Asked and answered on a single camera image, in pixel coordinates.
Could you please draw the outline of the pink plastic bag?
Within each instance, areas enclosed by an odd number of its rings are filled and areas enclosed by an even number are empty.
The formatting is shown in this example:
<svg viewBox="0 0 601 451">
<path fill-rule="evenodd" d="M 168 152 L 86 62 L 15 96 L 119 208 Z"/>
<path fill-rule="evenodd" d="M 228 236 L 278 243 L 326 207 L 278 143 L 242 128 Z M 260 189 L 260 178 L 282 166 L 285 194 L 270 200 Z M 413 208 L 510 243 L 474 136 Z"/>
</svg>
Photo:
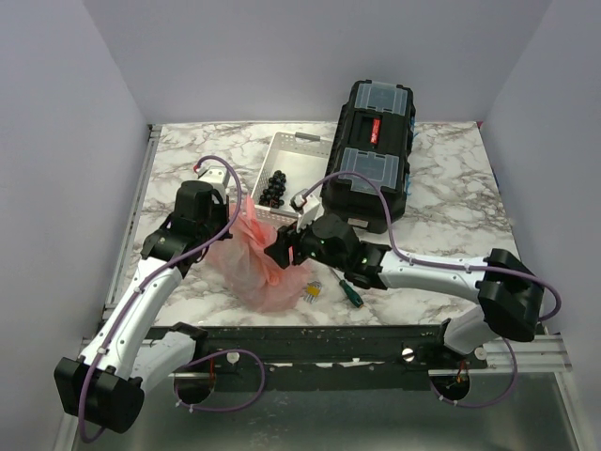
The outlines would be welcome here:
<svg viewBox="0 0 601 451">
<path fill-rule="evenodd" d="M 211 244 L 207 262 L 224 284 L 250 309 L 261 313 L 294 308 L 309 282 L 306 265 L 280 268 L 265 249 L 274 244 L 277 231 L 257 217 L 254 201 L 247 196 L 230 227 L 232 237 Z"/>
</svg>

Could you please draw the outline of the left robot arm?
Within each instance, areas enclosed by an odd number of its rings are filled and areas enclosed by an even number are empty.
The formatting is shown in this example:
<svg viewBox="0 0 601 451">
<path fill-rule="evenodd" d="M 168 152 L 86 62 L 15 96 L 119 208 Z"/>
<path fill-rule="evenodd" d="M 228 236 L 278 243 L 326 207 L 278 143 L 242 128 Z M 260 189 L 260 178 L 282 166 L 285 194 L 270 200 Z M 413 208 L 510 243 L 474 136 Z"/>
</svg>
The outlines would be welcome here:
<svg viewBox="0 0 601 451">
<path fill-rule="evenodd" d="M 54 380 L 78 425 L 127 431 L 146 395 L 175 369 L 208 359 L 199 332 L 179 324 L 158 344 L 143 342 L 165 301 L 212 243 L 230 238 L 228 177 L 211 171 L 177 190 L 173 211 L 146 237 L 130 285 L 110 318 L 76 359 L 62 358 Z"/>
</svg>

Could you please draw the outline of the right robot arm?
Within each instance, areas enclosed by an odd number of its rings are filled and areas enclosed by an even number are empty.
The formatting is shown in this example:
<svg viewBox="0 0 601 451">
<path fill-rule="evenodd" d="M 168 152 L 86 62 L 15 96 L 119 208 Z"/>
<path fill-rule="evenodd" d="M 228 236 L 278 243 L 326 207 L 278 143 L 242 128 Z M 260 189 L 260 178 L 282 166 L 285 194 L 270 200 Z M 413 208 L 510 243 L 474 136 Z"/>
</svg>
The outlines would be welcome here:
<svg viewBox="0 0 601 451">
<path fill-rule="evenodd" d="M 280 227 L 264 252 L 283 269 L 312 259 L 358 288 L 411 288 L 472 302 L 470 311 L 443 322 L 432 345 L 434 361 L 445 368 L 497 337 L 531 342 L 536 334 L 543 284 L 504 249 L 476 258 L 400 257 L 389 245 L 360 240 L 350 225 L 326 214 L 304 227 Z"/>
</svg>

